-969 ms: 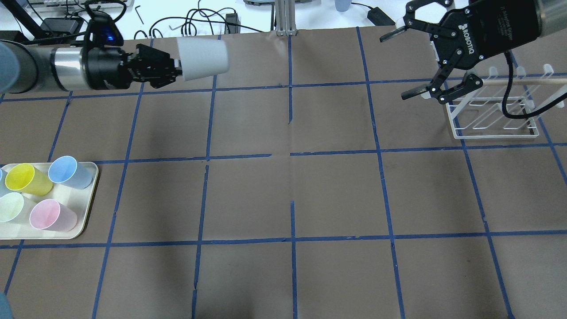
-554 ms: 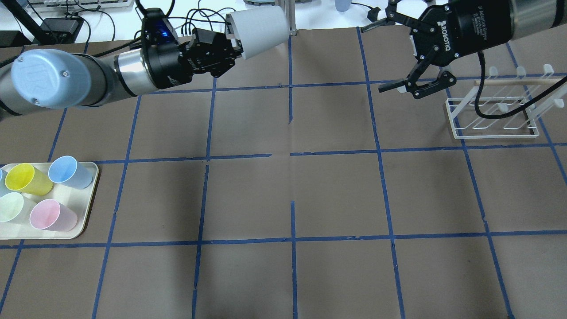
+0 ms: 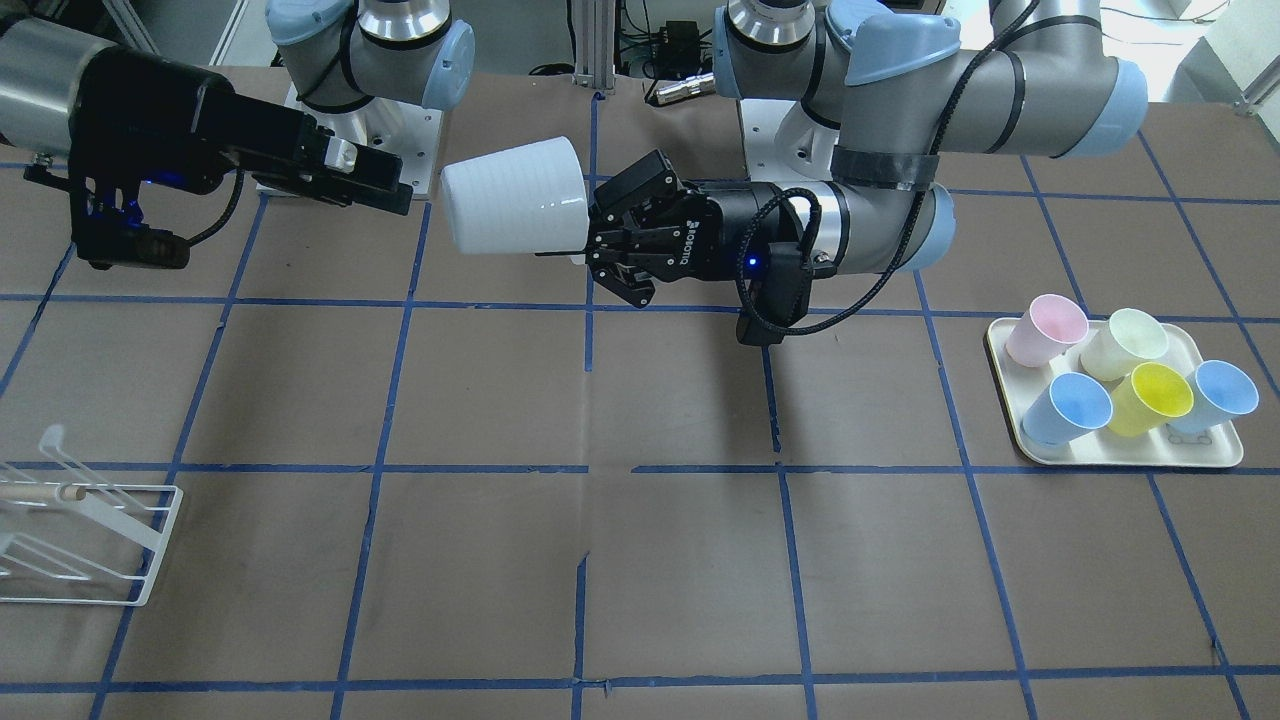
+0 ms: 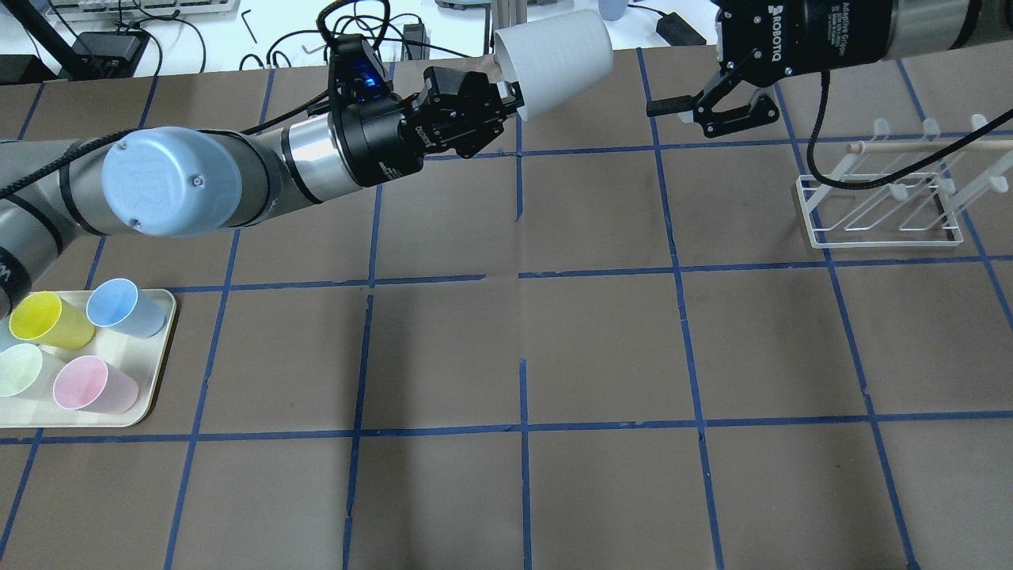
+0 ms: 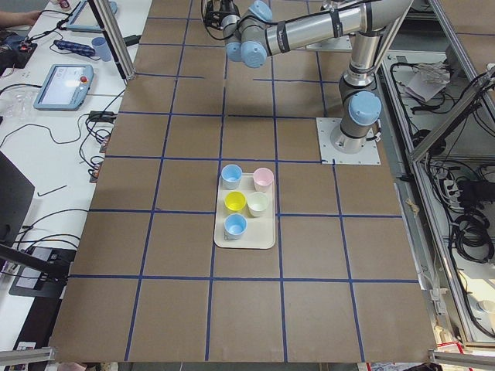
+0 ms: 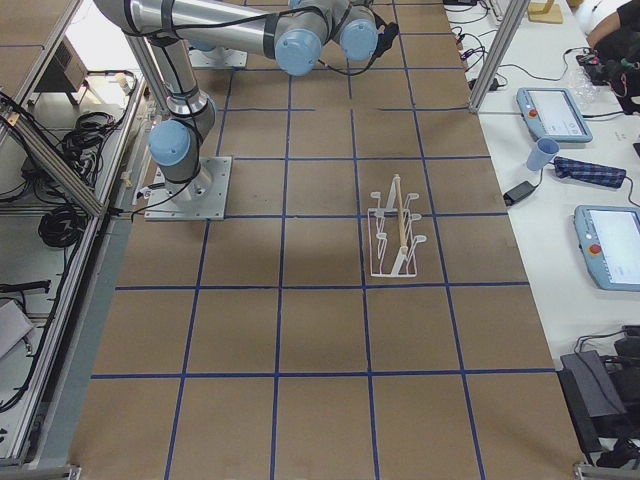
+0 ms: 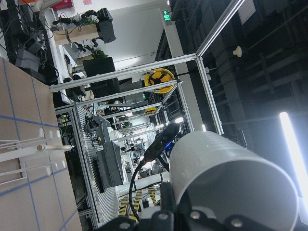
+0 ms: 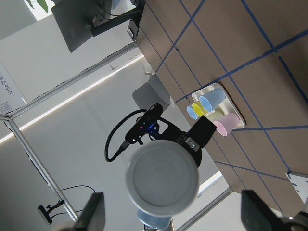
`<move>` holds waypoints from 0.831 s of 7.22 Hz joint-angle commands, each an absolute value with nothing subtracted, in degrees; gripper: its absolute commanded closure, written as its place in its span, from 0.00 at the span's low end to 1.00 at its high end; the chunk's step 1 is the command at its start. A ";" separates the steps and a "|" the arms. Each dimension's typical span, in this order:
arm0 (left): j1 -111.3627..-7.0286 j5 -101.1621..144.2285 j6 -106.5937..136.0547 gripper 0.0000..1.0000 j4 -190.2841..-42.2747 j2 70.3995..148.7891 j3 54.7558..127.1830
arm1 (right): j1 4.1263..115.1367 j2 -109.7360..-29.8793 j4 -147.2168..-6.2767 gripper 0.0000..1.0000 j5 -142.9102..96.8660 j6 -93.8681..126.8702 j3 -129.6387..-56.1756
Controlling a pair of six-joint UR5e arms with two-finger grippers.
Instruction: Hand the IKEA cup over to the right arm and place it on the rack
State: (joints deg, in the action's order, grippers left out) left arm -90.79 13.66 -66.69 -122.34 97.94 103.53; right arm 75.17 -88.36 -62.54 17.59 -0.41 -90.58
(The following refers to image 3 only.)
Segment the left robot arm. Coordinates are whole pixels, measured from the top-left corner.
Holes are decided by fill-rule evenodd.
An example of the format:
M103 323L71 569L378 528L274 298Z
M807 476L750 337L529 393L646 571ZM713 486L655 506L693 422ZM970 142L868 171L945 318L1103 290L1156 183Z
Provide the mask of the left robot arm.
M657 282L744 281L787 325L812 283L884 275L943 255L955 236L942 152L1089 158L1146 118L1143 72L1102 49L1096 1L993 1L993 42L878 1L731 1L717 12L716 90L794 106L776 146L801 181L681 181L650 152L599 186L593 279L646 306Z

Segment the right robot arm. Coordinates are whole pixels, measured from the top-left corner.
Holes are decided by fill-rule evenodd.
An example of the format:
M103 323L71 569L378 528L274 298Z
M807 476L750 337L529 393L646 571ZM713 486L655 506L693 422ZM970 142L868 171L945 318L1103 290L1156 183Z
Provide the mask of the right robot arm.
M129 196L143 183L206 195L242 170L298 197L406 213L413 190L394 131L328 120L456 108L474 72L474 28L447 1L270 1L265 18L294 106L5 1L3 143L61 158Z

